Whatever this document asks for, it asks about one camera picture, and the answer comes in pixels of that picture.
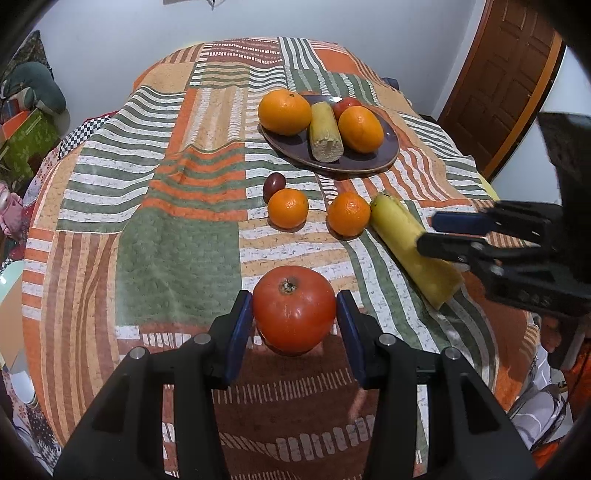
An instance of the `table covered with cloth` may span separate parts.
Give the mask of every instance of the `table covered with cloth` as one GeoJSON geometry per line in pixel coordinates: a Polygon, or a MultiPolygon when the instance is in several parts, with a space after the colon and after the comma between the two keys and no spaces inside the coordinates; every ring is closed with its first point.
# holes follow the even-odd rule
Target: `table covered with cloth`
{"type": "MultiPolygon", "coordinates": [[[[31,376],[65,443],[120,359],[134,346],[180,346],[230,311],[237,292],[279,265],[348,289],[383,330],[412,347],[460,349],[508,408],[535,357],[525,312],[484,299],[478,280],[436,312],[368,228],[335,238],[326,209],[340,192],[370,201],[385,191],[429,229],[436,211],[472,212],[490,199],[474,160],[404,95],[337,44],[243,38],[176,51],[144,72],[123,108],[48,174],[31,222],[23,327],[31,376]],[[330,177],[288,161],[258,130],[270,90],[354,96],[385,118],[400,154],[383,173],[330,177]],[[305,192],[306,224],[271,226],[262,187],[275,171],[305,192]]],[[[518,241],[493,234],[496,245],[518,241]]],[[[254,329],[240,376],[213,391],[232,478],[361,478],[376,392],[359,391],[338,329],[307,355],[270,352],[254,329]]],[[[416,461],[428,449],[426,387],[416,461]]],[[[165,469],[174,458],[172,391],[163,411],[165,469]]]]}

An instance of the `green box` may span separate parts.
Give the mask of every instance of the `green box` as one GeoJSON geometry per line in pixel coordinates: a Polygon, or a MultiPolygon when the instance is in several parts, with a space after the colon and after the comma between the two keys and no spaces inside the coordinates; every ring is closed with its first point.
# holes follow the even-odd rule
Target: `green box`
{"type": "Polygon", "coordinates": [[[6,178],[12,186],[33,178],[30,158],[35,155],[45,158],[59,139],[51,119],[39,109],[34,110],[0,147],[0,177],[6,178]]]}

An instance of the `plate of fruit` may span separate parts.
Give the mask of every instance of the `plate of fruit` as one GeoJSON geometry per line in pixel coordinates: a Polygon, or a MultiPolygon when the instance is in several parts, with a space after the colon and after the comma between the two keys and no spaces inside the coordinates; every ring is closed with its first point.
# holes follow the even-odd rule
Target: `plate of fruit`
{"type": "Polygon", "coordinates": [[[279,89],[258,107],[267,142],[319,170],[363,174],[389,168],[400,150],[392,126],[355,98],[279,89]]]}

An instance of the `silver bolt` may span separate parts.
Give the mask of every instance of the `silver bolt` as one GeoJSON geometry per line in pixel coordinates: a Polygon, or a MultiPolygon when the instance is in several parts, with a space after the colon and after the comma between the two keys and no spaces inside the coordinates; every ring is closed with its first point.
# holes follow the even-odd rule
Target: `silver bolt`
{"type": "Polygon", "coordinates": [[[499,277],[502,277],[505,274],[505,270],[503,270],[503,268],[499,267],[498,265],[492,265],[491,266],[491,273],[493,275],[497,275],[499,277]]]}
{"type": "Polygon", "coordinates": [[[209,342],[211,342],[212,338],[209,336],[208,333],[199,333],[198,335],[195,335],[195,337],[193,338],[193,342],[195,342],[198,345],[207,345],[209,342]]]}
{"type": "Polygon", "coordinates": [[[462,354],[457,348],[451,346],[445,349],[445,356],[450,358],[451,360],[458,360],[462,357],[462,354]]]}
{"type": "Polygon", "coordinates": [[[146,350],[144,347],[142,346],[137,346],[131,349],[131,351],[129,352],[129,356],[131,358],[133,358],[134,360],[139,360],[140,358],[142,358],[146,353],[146,350]]]}
{"type": "Polygon", "coordinates": [[[383,333],[378,338],[382,345],[390,346],[396,343],[396,337],[391,333],[383,333]]]}

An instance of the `wooden door frame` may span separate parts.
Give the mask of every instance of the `wooden door frame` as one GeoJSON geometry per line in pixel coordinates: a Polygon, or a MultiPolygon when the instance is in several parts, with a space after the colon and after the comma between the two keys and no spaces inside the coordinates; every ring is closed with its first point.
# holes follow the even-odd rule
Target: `wooden door frame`
{"type": "MultiPolygon", "coordinates": [[[[480,47],[480,43],[482,42],[482,38],[484,36],[484,32],[486,29],[486,25],[488,23],[488,19],[491,16],[492,4],[494,0],[486,0],[486,4],[484,6],[484,10],[482,11],[482,17],[480,18],[480,23],[478,24],[478,29],[476,30],[476,34],[474,35],[474,41],[472,42],[472,46],[470,47],[470,51],[466,56],[466,61],[464,62],[464,66],[462,67],[462,71],[460,72],[456,84],[453,87],[453,90],[447,99],[445,107],[439,116],[438,123],[440,125],[443,124],[445,118],[449,115],[453,102],[456,100],[464,81],[466,80],[466,76],[474,62],[474,58],[476,57],[476,53],[478,52],[478,48],[480,47]]],[[[491,161],[487,164],[482,175],[485,179],[491,180],[496,173],[505,165],[511,154],[517,148],[518,143],[523,139],[527,131],[529,130],[531,124],[534,122],[536,115],[539,113],[542,104],[546,100],[546,97],[550,93],[550,88],[554,83],[554,79],[558,73],[558,68],[560,64],[562,64],[562,58],[564,56],[564,51],[566,49],[565,43],[562,41],[562,38],[555,32],[554,38],[552,40],[552,45],[550,47],[550,54],[548,55],[548,59],[546,64],[544,65],[544,70],[540,76],[538,83],[535,86],[535,89],[527,102],[523,112],[517,119],[515,126],[509,132],[509,135],[499,148],[499,150],[495,153],[491,161]]]]}

